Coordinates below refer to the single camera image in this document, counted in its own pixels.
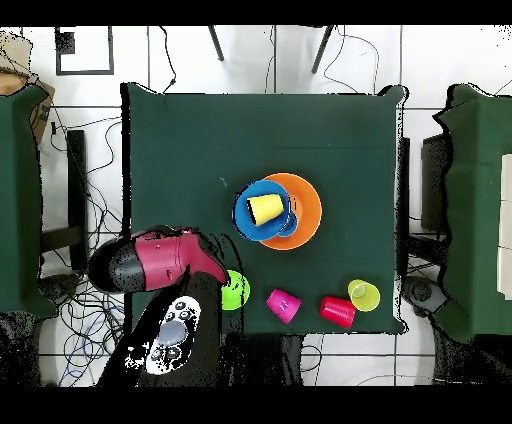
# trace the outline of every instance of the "chair leg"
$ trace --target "chair leg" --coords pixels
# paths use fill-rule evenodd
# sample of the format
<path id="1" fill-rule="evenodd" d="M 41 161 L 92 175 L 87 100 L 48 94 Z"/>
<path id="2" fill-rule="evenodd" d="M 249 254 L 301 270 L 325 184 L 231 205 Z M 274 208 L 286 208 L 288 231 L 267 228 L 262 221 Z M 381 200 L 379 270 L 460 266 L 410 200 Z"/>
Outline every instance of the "chair leg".
<path id="1" fill-rule="evenodd" d="M 219 56 L 219 60 L 222 62 L 224 61 L 224 55 L 222 54 L 222 50 L 220 48 L 217 32 L 215 31 L 215 25 L 208 25 L 208 29 L 210 31 L 210 35 L 212 36 L 213 44 L 215 46 L 215 50 L 217 51 L 217 56 Z"/>
<path id="2" fill-rule="evenodd" d="M 329 41 L 329 37 L 331 36 L 333 28 L 334 25 L 327 25 L 327 27 L 325 28 L 324 36 L 322 38 L 322 42 L 320 43 L 320 47 L 318 48 L 315 63 L 313 64 L 313 69 L 311 69 L 311 72 L 314 74 L 316 74 L 316 71 L 318 71 L 318 65 L 320 65 L 320 61 L 322 60 L 322 56 L 324 55 L 325 46 L 327 46 L 327 42 Z"/>

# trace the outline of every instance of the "yellow cup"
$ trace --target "yellow cup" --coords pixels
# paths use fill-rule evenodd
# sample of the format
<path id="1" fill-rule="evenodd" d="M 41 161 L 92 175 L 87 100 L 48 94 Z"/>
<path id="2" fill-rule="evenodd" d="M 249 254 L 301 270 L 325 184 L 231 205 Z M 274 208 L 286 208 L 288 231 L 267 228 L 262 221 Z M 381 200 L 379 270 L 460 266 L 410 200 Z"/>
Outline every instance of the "yellow cup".
<path id="1" fill-rule="evenodd" d="M 373 284 L 363 280 L 353 280 L 348 285 L 350 300 L 357 310 L 373 311 L 380 302 L 380 292 Z"/>
<path id="2" fill-rule="evenodd" d="M 262 225 L 284 212 L 283 202 L 279 194 L 249 197 L 247 206 L 254 225 Z"/>

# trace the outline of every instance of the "yellow-green cup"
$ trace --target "yellow-green cup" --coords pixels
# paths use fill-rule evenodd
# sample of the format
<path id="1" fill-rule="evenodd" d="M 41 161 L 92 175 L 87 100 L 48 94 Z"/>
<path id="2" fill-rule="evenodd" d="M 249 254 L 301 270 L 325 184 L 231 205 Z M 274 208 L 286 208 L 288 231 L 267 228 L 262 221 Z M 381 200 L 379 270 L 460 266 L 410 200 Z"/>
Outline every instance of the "yellow-green cup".
<path id="1" fill-rule="evenodd" d="M 348 285 L 348 294 L 350 295 L 350 301 L 359 311 L 370 312 L 379 306 L 379 289 L 366 281 L 351 281 Z"/>

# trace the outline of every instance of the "plastic cup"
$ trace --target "plastic cup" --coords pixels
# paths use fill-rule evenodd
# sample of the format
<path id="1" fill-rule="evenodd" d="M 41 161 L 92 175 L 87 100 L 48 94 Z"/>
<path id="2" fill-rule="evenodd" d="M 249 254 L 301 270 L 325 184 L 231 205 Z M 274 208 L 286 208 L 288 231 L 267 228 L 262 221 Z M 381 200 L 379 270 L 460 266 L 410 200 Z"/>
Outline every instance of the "plastic cup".
<path id="1" fill-rule="evenodd" d="M 348 294 L 356 309 L 361 312 L 370 312 L 379 306 L 379 289 L 366 281 L 351 281 L 348 285 Z"/>
<path id="2" fill-rule="evenodd" d="M 262 225 L 284 212 L 283 202 L 279 194 L 265 194 L 249 197 L 247 206 L 254 225 Z"/>
<path id="3" fill-rule="evenodd" d="M 234 311 L 241 308 L 249 299 L 251 286 L 249 281 L 239 272 L 228 269 L 230 284 L 224 284 L 221 287 L 222 310 Z"/>
<path id="4" fill-rule="evenodd" d="M 281 321 L 288 324 L 299 310 L 301 300 L 282 290 L 274 289 L 266 303 Z"/>
<path id="5" fill-rule="evenodd" d="M 356 307 L 349 300 L 326 296 L 320 306 L 320 315 L 343 328 L 350 328 L 356 315 Z"/>

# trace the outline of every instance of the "orange plate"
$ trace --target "orange plate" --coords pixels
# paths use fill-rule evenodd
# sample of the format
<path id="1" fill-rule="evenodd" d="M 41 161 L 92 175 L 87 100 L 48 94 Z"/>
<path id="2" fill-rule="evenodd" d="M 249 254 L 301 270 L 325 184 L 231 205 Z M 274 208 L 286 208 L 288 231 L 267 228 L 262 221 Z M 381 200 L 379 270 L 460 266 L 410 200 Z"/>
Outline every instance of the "orange plate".
<path id="1" fill-rule="evenodd" d="M 291 236 L 275 236 L 260 243 L 276 250 L 291 250 L 307 243 L 316 233 L 322 218 L 322 204 L 315 188 L 304 178 L 294 174 L 272 174 L 263 179 L 279 183 L 286 189 L 298 225 Z"/>

